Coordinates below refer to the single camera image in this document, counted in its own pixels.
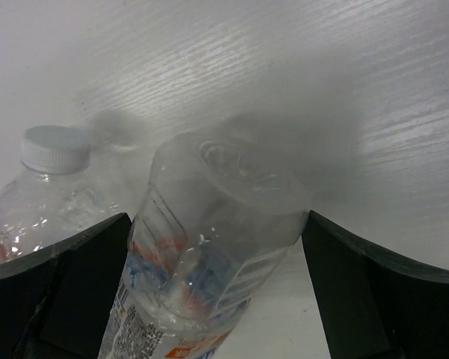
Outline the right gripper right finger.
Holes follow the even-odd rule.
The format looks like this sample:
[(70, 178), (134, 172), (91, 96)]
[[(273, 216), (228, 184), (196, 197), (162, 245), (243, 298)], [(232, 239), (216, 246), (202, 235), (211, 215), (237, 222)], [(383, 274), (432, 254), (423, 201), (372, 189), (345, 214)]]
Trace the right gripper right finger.
[(449, 270), (316, 212), (302, 245), (332, 358), (449, 358)]

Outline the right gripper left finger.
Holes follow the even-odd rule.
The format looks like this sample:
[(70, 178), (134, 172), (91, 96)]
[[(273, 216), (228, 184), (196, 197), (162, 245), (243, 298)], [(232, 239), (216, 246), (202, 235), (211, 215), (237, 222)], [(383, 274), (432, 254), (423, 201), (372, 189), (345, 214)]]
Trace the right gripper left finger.
[(0, 265), (0, 358), (97, 358), (131, 221), (114, 215)]

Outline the clear bottle white printed label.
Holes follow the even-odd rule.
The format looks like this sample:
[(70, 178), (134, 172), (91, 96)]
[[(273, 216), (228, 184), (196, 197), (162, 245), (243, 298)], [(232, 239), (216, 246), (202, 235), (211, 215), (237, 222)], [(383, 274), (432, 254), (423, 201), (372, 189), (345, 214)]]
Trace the clear bottle white printed label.
[(188, 132), (156, 151), (100, 358), (211, 358), (298, 241), (308, 193), (276, 153)]

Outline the crushed bottle blue label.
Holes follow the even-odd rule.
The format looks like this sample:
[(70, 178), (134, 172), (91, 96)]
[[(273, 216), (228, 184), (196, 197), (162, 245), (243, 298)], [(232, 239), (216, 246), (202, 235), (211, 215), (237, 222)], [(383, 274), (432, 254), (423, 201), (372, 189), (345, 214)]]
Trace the crushed bottle blue label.
[(22, 172), (0, 192), (0, 264), (74, 236), (119, 213), (134, 216), (138, 149), (98, 129), (25, 130)]

